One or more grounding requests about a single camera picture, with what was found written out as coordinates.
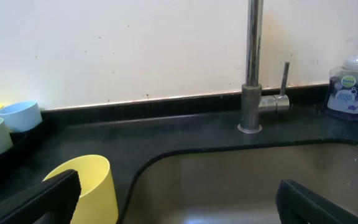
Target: metal faucet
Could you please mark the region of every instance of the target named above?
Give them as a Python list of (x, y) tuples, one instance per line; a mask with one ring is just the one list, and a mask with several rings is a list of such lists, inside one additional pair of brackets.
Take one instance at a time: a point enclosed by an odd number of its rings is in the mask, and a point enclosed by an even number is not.
[(290, 63), (285, 62), (283, 81), (279, 95), (261, 96), (262, 85), (259, 84), (260, 41), (262, 36), (262, 13), (264, 0), (249, 0), (248, 34), (247, 34), (247, 76), (241, 86), (241, 122), (238, 129), (244, 133), (258, 133), (259, 112), (287, 110), (290, 100), (285, 94)]

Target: sink basin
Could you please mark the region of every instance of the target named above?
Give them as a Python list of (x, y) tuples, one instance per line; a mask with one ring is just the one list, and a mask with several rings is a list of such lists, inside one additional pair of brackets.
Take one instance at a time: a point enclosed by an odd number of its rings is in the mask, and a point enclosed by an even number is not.
[(137, 179), (122, 223), (280, 223), (282, 179), (358, 216), (358, 146), (314, 144), (161, 159)]

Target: countertop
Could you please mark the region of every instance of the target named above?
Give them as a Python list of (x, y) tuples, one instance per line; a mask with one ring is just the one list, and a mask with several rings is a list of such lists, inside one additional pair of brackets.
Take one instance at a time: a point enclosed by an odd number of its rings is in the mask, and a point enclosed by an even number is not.
[(237, 129), (240, 111), (78, 124), (57, 130), (0, 186), (0, 201), (42, 179), (61, 163), (85, 154), (107, 157), (119, 211), (131, 183), (156, 158), (181, 152), (223, 151), (346, 142), (358, 145), (358, 123), (321, 114), (315, 105), (296, 106), (280, 114), (262, 114), (263, 130)]

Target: wall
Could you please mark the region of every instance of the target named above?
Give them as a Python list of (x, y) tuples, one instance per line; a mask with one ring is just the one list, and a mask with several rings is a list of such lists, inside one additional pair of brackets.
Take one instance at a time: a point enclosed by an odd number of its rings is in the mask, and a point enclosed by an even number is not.
[[(239, 91), (247, 0), (0, 0), (0, 102), (44, 109)], [(260, 82), (328, 82), (358, 1), (265, 0)]]

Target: hand soap bottle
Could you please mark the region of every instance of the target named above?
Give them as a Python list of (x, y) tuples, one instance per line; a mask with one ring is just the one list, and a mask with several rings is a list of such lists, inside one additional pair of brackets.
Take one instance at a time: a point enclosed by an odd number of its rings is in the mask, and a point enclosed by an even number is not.
[(358, 41), (352, 55), (329, 73), (329, 90), (324, 102), (326, 114), (358, 121)]

